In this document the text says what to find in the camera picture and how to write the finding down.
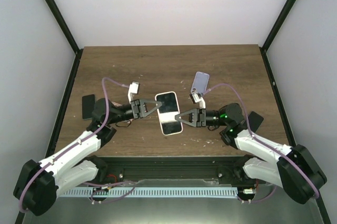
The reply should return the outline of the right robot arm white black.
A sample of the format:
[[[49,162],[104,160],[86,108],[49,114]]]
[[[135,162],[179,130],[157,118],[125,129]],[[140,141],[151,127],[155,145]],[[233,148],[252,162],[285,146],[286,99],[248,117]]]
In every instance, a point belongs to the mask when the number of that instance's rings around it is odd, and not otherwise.
[[[222,141],[252,156],[234,169],[235,180],[247,183],[263,180],[282,188],[295,202],[304,204],[318,198],[327,178],[310,151],[298,144],[278,144],[254,133],[248,126],[239,104],[231,103],[220,110],[195,108],[175,116],[191,127],[220,127]]]

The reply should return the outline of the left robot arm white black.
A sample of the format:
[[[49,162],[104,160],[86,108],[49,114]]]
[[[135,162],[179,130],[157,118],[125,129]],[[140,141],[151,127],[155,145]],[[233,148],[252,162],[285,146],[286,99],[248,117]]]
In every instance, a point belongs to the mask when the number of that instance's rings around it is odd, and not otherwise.
[[[89,155],[103,148],[113,138],[116,129],[111,125],[130,119],[142,119],[162,107],[148,109],[150,100],[136,99],[129,104],[114,106],[107,98],[99,99],[93,108],[89,126],[66,147],[40,161],[27,161],[19,174],[13,195],[19,200],[20,212],[40,216],[56,199],[68,190],[90,181],[102,184],[107,170],[98,157]]]

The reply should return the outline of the purple phone case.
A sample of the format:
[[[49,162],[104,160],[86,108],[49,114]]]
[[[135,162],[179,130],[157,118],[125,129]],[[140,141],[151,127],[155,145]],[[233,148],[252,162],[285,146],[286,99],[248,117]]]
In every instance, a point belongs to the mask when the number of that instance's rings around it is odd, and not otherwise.
[[[191,93],[197,92],[200,94],[205,93],[210,75],[204,72],[196,72],[191,87]]]

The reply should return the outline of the black phone green edge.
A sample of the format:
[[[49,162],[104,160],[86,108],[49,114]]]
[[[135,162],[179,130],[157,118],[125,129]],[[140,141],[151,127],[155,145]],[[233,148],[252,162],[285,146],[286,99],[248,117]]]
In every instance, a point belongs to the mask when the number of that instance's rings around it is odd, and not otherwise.
[[[264,117],[254,111],[251,111],[248,115],[248,121],[251,131],[255,133],[262,125]]]

